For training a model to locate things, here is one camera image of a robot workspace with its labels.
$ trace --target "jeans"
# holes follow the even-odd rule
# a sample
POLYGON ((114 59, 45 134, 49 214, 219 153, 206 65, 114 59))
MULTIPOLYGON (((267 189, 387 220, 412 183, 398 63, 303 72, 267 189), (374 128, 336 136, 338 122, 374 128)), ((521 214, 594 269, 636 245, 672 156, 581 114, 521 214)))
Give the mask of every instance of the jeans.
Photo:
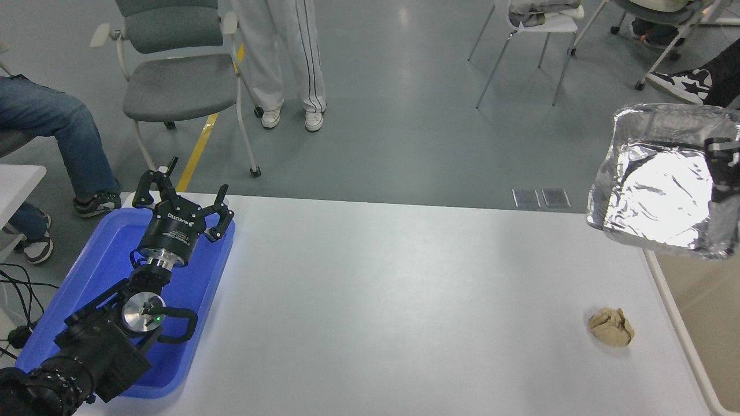
POLYGON ((38 240, 47 231, 46 218, 35 206, 24 202, 8 221, 29 240, 38 240))
POLYGON ((727 107, 740 95, 740 39, 707 62, 702 68, 712 75, 706 105, 727 107))
MULTIPOLYGON (((78 199, 90 199, 100 191, 118 193, 93 115, 77 98, 17 76, 0 77, 0 129, 54 136, 78 199)), ((11 218, 11 225, 35 234, 39 221, 45 231, 43 217, 21 211, 11 218)))

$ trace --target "yellow floor line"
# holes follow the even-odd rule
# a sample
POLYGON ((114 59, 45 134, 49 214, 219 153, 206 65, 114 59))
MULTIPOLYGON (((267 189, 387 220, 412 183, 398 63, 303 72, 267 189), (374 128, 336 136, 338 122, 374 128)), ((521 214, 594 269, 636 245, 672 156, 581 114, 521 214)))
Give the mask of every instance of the yellow floor line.
POLYGON ((178 192, 187 191, 187 186, 190 184, 192 174, 195 172, 198 161, 200 161, 201 159, 203 149, 206 148, 206 143, 208 143, 208 138, 211 136, 211 130, 213 130, 213 126, 216 124, 217 118, 218 113, 208 116, 208 120, 206 120, 206 125, 203 126, 203 131, 201 131, 201 137, 198 138, 198 142, 195 144, 195 149, 192 150, 192 153, 190 154, 190 159, 188 159, 187 161, 187 166, 185 166, 185 171, 180 177, 178 185, 175 187, 178 192))

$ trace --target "crumpled paper ball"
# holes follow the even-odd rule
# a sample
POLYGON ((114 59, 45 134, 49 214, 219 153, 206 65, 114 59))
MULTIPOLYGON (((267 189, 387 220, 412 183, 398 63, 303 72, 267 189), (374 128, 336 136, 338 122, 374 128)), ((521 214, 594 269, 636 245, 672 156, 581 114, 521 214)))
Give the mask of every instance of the crumpled paper ball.
POLYGON ((611 346, 627 346, 635 337, 622 309, 601 309, 588 320, 588 327, 596 338, 611 346))

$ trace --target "white table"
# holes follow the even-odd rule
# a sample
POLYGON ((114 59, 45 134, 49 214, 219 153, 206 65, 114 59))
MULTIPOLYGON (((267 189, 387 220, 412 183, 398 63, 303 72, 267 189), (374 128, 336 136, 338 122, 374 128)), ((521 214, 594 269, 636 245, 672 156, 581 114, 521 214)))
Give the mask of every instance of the white table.
POLYGON ((237 235, 183 385, 78 415, 709 414, 642 251, 583 215, 228 199, 237 235), (603 306, 629 347, 588 331, 603 306))
MULTIPOLYGON (((4 226, 26 200, 41 178, 46 175, 43 166, 0 164, 0 227, 4 226)), ((0 250, 0 261, 4 261, 17 240, 0 250)))

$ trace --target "chair seat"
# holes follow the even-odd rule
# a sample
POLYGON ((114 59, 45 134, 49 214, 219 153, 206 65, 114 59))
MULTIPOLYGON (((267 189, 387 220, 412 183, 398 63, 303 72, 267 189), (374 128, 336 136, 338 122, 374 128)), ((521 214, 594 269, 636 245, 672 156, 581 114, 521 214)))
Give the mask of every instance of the chair seat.
POLYGON ((615 4, 624 9, 627 13, 632 16, 640 18, 642 20, 652 21, 653 23, 670 24, 678 26, 686 22, 694 12, 695 8, 687 6, 676 12, 659 12, 657 10, 648 9, 647 7, 635 4, 630 0, 613 0, 615 4))
POLYGON ((18 130, 0 130, 0 158, 15 152, 35 137, 18 130))
POLYGON ((548 17, 544 24, 538 24, 537 26, 516 27, 510 22, 509 26, 513 27, 520 33, 574 33, 578 30, 578 26, 576 26, 576 22, 573 21, 573 18, 566 15, 548 17))
POLYGON ((227 53, 148 61, 131 75, 124 114, 138 121, 203 117, 234 105, 236 88, 236 72, 227 53))

